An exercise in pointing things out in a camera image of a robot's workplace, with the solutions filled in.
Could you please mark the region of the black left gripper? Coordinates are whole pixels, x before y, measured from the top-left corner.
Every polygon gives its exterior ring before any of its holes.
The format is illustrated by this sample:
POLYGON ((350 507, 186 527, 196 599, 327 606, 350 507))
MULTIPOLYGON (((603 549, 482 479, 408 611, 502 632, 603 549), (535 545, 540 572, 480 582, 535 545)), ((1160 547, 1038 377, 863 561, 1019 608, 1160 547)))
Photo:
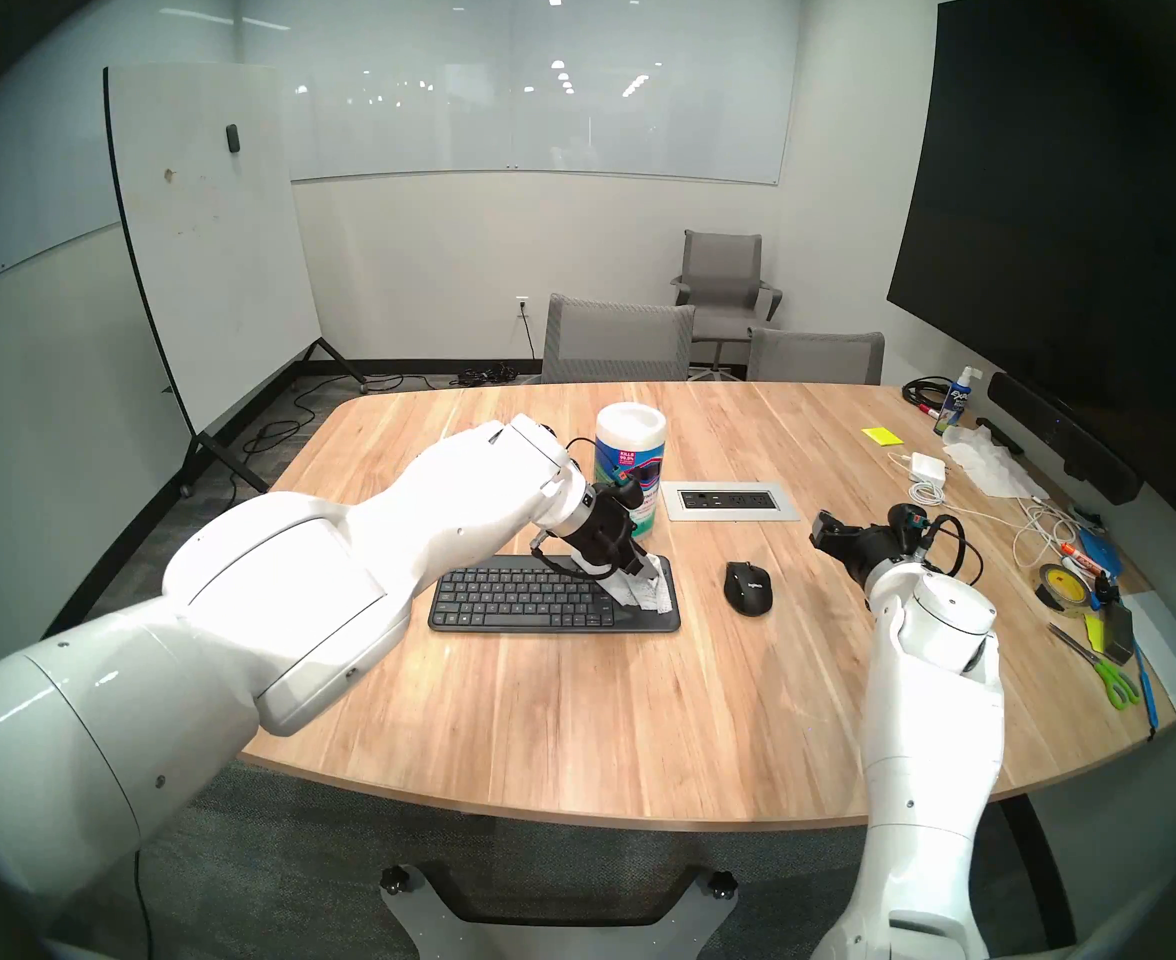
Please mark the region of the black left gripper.
POLYGON ((572 546, 577 566, 575 576, 599 580, 624 579, 654 581, 657 567, 650 554, 634 541, 637 524, 632 509, 643 505, 642 486, 588 486, 581 505, 584 518, 567 534, 557 534, 572 546))

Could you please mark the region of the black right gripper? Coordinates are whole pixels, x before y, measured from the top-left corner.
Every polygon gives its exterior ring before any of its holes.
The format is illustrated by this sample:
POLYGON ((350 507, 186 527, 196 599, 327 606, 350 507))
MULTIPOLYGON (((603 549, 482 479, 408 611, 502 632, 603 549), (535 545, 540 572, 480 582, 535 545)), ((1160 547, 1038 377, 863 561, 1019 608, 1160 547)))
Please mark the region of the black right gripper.
POLYGON ((871 572, 889 562, 898 565, 913 558, 913 524, 851 526, 820 509, 811 528, 811 546, 841 561, 854 584, 870 584, 871 572))

